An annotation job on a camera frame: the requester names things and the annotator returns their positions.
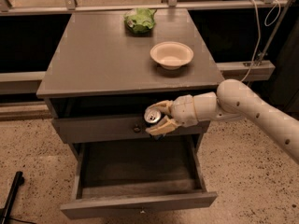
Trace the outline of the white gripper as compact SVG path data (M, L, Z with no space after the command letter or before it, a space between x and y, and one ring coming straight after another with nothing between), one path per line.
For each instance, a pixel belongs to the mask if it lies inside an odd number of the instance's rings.
M146 119L148 127L146 132L152 136L173 132L179 126L191 127L198 123L191 95L179 96L174 102L164 100L148 106L148 109L156 109L165 115L161 119Z

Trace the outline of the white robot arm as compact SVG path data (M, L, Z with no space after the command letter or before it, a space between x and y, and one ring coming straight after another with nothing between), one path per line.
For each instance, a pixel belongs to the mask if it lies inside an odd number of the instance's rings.
M295 162L299 163L299 120L263 101L244 83L224 80L215 92L179 96L174 101L161 101L147 108L163 117L146 132L152 136L191 127L206 120L234 120L244 117L272 138Z

